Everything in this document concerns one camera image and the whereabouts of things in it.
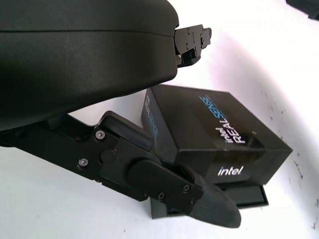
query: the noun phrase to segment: black mechanical link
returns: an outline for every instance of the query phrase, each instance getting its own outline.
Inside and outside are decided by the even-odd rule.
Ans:
[[[174,36],[177,67],[198,62],[201,50],[210,44],[211,34],[211,29],[202,25],[177,29]]]
[[[152,197],[204,222],[238,227],[236,204],[195,172],[152,152],[152,138],[114,112],[96,126],[69,115],[0,132],[13,146],[138,201]]]

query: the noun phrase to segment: white background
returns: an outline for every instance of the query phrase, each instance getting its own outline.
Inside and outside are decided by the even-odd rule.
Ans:
[[[151,220],[137,202],[14,148],[0,148],[1,239],[319,238],[319,22],[284,0],[171,0],[180,27],[213,29],[201,60],[173,85],[230,91],[294,152],[265,186],[270,205],[241,210],[230,230],[188,217]],[[72,115],[107,110],[141,124],[145,91]]]

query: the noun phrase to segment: black plastic housing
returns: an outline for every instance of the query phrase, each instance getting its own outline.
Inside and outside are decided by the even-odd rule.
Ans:
[[[173,79],[166,0],[3,0],[0,131]]]
[[[319,0],[286,0],[290,6],[309,15],[309,18],[319,20]]]

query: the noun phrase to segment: screw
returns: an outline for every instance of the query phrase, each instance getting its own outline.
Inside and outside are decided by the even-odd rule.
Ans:
[[[163,200],[165,198],[165,193],[159,193],[158,194],[158,199]]]
[[[102,139],[105,138],[105,133],[104,133],[103,131],[101,131],[101,130],[96,131],[95,137],[96,137],[97,139],[99,139],[99,140],[102,140]]]
[[[190,186],[188,184],[183,187],[184,192],[188,192],[190,190]]]
[[[79,160],[79,165],[80,165],[81,167],[85,167],[85,166],[87,166],[88,164],[89,164],[89,161],[88,161],[86,158],[82,158],[82,159]]]

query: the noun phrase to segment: intel logo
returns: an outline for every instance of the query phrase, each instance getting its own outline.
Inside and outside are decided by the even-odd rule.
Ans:
[[[244,169],[244,166],[242,166],[240,169],[234,168],[234,167],[231,167],[230,169],[221,167],[217,176],[240,175],[241,171],[243,171],[243,169]]]

